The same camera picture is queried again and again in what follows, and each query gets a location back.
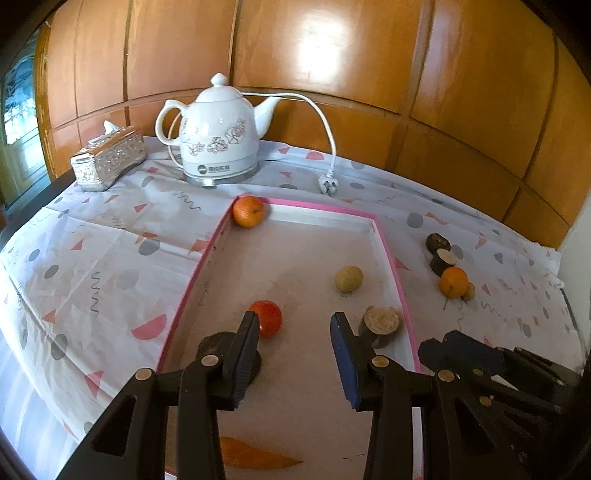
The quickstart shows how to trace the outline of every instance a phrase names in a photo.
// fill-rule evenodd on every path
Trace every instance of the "white teapot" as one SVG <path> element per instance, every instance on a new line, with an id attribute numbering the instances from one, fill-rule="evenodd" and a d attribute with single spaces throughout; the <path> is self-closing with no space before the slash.
<path id="1" fill-rule="evenodd" d="M 239 181 L 258 169 L 259 139 L 267 133 L 280 97 L 269 97 L 253 107 L 240 91 L 227 85 L 216 73 L 212 87 L 202 91 L 191 105 L 166 100 L 156 119 L 156 136 L 165 145 L 180 147 L 185 179 L 199 185 Z M 168 139 L 162 131 L 166 113 L 181 110 L 178 137 Z"/>

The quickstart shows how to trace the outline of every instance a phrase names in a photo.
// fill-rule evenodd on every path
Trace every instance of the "tissue box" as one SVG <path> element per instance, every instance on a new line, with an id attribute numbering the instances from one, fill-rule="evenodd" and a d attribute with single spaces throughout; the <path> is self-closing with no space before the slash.
<path id="1" fill-rule="evenodd" d="M 125 127 L 90 140 L 72 157 L 71 164 L 82 190 L 104 192 L 146 156 L 141 130 Z"/>

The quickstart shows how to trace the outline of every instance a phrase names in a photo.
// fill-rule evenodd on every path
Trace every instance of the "tray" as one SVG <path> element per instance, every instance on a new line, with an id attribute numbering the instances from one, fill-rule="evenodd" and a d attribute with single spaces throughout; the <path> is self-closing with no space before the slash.
<path id="1" fill-rule="evenodd" d="M 261 339 L 259 376 L 235 412 L 219 412 L 220 435 L 303 460 L 270 472 L 226 467 L 229 479 L 363 477 L 372 414 L 345 400 L 330 344 L 334 312 L 356 332 L 369 305 L 392 306 L 404 317 L 393 342 L 379 353 L 419 371 L 417 344 L 392 256 L 376 219 L 365 212 L 292 200 L 261 199 L 263 223 L 242 229 L 221 220 L 189 284 L 158 361 L 159 371 L 186 367 L 201 339 L 235 331 L 255 300 L 277 303 L 282 330 Z M 335 273 L 363 270 L 360 289 L 342 295 Z M 420 412 L 414 411 L 415 472 L 422 462 Z M 167 432 L 167 471 L 176 471 L 176 410 Z"/>

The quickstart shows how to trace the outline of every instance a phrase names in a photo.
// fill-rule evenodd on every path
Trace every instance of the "tomato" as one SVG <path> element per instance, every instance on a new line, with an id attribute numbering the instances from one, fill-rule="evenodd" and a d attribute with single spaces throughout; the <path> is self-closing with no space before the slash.
<path id="1" fill-rule="evenodd" d="M 260 336 L 262 338 L 271 338 L 281 330 L 283 315 L 281 309 L 271 300 L 258 300 L 248 310 L 255 312 L 259 316 Z"/>

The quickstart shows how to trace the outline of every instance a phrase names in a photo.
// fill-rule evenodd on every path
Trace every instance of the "kettle handle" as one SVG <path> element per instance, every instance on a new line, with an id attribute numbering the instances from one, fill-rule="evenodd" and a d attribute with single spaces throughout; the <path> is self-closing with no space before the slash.
<path id="1" fill-rule="evenodd" d="M 174 145 L 178 147 L 181 144 L 180 139 L 178 137 L 168 139 L 164 136 L 164 132 L 162 131 L 162 122 L 164 121 L 164 116 L 173 108 L 178 108 L 179 110 L 181 110 L 181 115 L 184 116 L 185 111 L 188 107 L 187 105 L 185 105 L 182 102 L 179 102 L 178 100 L 166 100 L 166 102 L 164 102 L 164 107 L 162 108 L 162 110 L 160 110 L 160 113 L 156 117 L 155 130 L 156 137 L 158 137 L 158 140 L 160 140 L 164 145 Z"/>

